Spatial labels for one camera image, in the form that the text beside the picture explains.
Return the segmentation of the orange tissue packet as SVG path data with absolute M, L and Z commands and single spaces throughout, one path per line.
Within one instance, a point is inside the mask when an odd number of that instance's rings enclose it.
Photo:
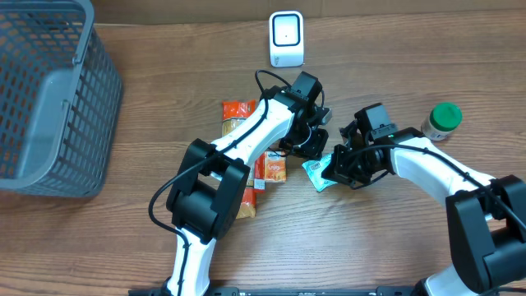
M 269 183 L 285 183 L 287 181 L 286 159 L 279 153 L 265 152 L 264 179 Z

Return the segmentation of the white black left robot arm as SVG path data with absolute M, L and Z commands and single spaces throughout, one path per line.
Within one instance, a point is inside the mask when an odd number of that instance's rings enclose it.
M 215 244 L 235 221 L 252 165 L 273 144 L 286 155 L 318 160 L 328 133 L 330 109 L 316 104 L 322 84 L 301 72 L 288 82 L 261 91 L 256 110 L 229 134 L 187 148 L 170 189 L 166 208 L 172 214 L 177 251 L 172 276 L 162 295 L 203 295 L 210 287 Z

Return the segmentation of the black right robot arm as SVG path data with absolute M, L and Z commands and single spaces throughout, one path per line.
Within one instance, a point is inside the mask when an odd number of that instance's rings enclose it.
M 439 150 L 414 127 L 399 130 L 381 103 L 340 128 L 322 177 L 359 189 L 388 173 L 407 179 L 445 207 L 451 265 L 409 295 L 497 295 L 525 277 L 525 183 L 494 178 Z

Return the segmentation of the green lidded jar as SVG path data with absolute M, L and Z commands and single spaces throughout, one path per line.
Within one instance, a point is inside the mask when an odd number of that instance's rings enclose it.
M 463 121 L 463 114 L 456 104 L 445 102 L 436 105 L 422 121 L 421 132 L 432 141 L 446 139 Z

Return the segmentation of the teal snack pouch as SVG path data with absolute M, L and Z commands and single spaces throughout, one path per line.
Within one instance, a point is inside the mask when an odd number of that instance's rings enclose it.
M 324 155 L 320 160 L 308 160 L 302 164 L 313 187 L 322 192 L 327 187 L 335 185 L 334 181 L 325 179 L 321 173 L 328 167 L 332 154 Z

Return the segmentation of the thin red snack stick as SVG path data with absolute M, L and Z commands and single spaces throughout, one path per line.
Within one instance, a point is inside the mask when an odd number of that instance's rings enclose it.
M 265 191 L 265 155 L 260 155 L 254 163 L 254 191 L 263 193 Z

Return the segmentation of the red snack package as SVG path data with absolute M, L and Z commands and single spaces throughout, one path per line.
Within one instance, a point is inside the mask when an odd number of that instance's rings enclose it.
M 227 136 L 230 132 L 235 130 L 242 122 L 250 117 L 256 108 L 256 101 L 249 102 L 239 101 L 224 101 L 223 105 L 223 121 L 221 136 Z M 251 172 L 247 179 L 247 186 L 245 187 L 242 202 L 237 215 L 238 219 L 254 218 L 256 216 L 256 192 L 254 190 L 255 179 L 255 164 L 251 165 Z

